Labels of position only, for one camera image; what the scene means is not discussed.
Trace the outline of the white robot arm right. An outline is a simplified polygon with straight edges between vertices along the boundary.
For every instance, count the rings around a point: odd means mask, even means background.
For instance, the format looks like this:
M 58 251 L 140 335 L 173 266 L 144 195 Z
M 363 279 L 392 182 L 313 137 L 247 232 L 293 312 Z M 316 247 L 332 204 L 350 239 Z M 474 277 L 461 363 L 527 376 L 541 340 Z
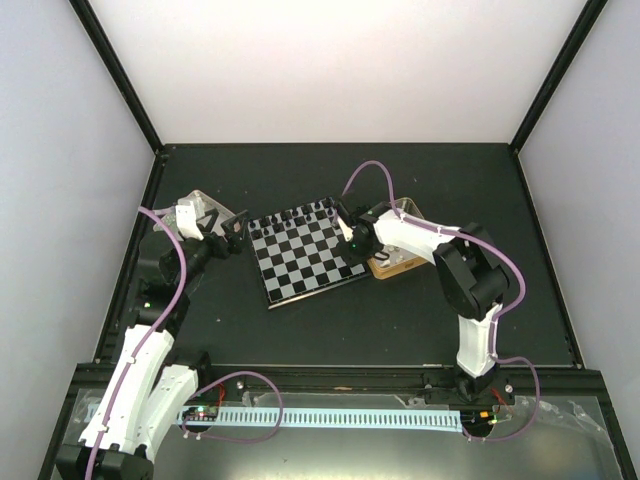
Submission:
M 334 224 L 340 228 L 339 255 L 348 265 L 363 263 L 387 246 L 398 247 L 436 267 L 444 297 L 458 316 L 459 346 L 454 388 L 465 403 L 491 390 L 497 371 L 494 336 L 509 278 L 477 224 L 467 229 L 438 225 L 389 202 L 350 210 L 340 199 Z

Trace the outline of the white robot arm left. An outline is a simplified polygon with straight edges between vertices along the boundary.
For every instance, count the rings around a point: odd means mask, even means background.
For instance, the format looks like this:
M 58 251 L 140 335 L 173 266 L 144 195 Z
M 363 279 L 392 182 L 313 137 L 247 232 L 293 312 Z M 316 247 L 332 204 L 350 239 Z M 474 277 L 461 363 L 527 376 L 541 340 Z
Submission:
M 210 356 L 180 351 L 174 342 L 190 300 L 186 288 L 212 259 L 242 251 L 248 213 L 224 217 L 212 208 L 199 224 L 193 208 L 176 208 L 170 227 L 149 210 L 155 226 L 139 243 L 139 283 L 120 356 L 88 425 L 55 459 L 63 479 L 150 479 L 160 446 L 180 408 L 214 388 Z

